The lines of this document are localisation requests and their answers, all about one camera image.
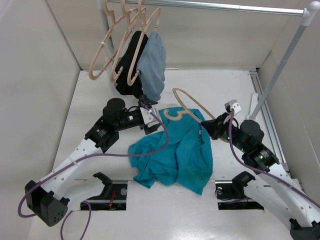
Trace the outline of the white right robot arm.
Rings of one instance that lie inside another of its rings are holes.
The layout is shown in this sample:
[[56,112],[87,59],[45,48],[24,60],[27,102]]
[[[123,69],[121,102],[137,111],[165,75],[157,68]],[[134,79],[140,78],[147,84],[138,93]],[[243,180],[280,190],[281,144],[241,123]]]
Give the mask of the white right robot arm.
[[243,155],[236,160],[253,173],[243,171],[232,179],[231,191],[248,197],[276,217],[294,240],[320,238],[320,205],[298,188],[275,154],[263,143],[264,132],[254,120],[234,126],[234,112],[201,122],[213,140],[223,139],[233,152]]

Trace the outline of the teal t shirt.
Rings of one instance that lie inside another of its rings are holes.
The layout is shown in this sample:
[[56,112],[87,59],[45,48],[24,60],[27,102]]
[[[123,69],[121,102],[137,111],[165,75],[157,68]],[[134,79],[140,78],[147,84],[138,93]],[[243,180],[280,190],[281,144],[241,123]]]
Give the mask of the teal t shirt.
[[137,183],[150,188],[156,181],[175,183],[201,195],[213,174],[211,138],[207,131],[185,114],[170,120],[159,111],[167,132],[147,135],[128,148],[129,160],[138,174]]

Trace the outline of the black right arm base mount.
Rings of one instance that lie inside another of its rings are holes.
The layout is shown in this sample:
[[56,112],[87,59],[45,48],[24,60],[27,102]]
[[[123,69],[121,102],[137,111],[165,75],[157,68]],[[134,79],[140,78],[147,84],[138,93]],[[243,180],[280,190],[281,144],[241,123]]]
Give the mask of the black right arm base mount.
[[255,179],[252,174],[243,171],[232,180],[216,180],[214,195],[218,210],[264,210],[262,205],[244,193],[244,188]]

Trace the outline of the beige wooden hanger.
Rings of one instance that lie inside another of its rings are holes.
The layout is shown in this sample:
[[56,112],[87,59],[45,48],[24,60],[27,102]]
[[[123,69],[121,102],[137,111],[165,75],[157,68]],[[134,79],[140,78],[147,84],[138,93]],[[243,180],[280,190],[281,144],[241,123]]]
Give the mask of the beige wooden hanger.
[[183,110],[177,111],[177,116],[171,116],[169,114],[169,109],[166,108],[163,110],[163,114],[164,116],[172,121],[179,121],[183,118],[184,115],[189,115],[190,117],[192,117],[195,121],[197,121],[199,124],[202,122],[202,120],[200,118],[198,118],[195,114],[193,114],[191,112],[191,110],[185,105],[185,103],[181,100],[181,98],[178,95],[178,92],[181,92],[183,94],[185,94],[190,100],[192,100],[198,107],[200,107],[207,115],[209,115],[211,117],[212,120],[215,120],[216,117],[211,114],[202,104],[200,104],[194,97],[192,97],[189,93],[187,93],[185,90],[181,89],[181,88],[177,88],[174,87],[172,89],[172,93],[174,95],[174,97],[176,98],[176,100],[178,101],[178,103],[180,104],[180,106],[183,108]]

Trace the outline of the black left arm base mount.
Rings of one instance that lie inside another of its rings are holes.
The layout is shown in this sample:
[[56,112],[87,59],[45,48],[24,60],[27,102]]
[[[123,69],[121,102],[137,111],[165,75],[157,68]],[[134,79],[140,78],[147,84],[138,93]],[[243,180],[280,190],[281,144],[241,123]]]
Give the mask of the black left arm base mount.
[[127,208],[128,181],[116,180],[102,172],[93,175],[102,181],[104,188],[99,195],[87,199],[92,211],[125,211]]

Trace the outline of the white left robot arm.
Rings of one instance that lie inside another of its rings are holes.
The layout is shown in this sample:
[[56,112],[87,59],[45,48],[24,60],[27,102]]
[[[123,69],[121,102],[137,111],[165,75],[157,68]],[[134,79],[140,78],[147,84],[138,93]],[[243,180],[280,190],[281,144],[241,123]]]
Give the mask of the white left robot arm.
[[53,227],[72,206],[95,196],[107,198],[113,187],[108,176],[97,172],[82,183],[78,176],[88,168],[90,159],[110,155],[107,151],[119,140],[120,131],[139,127],[147,135],[155,132],[162,125],[156,104],[142,95],[129,110],[121,98],[108,100],[101,117],[72,154],[39,182],[31,180],[25,185],[23,201],[27,207],[48,227]]

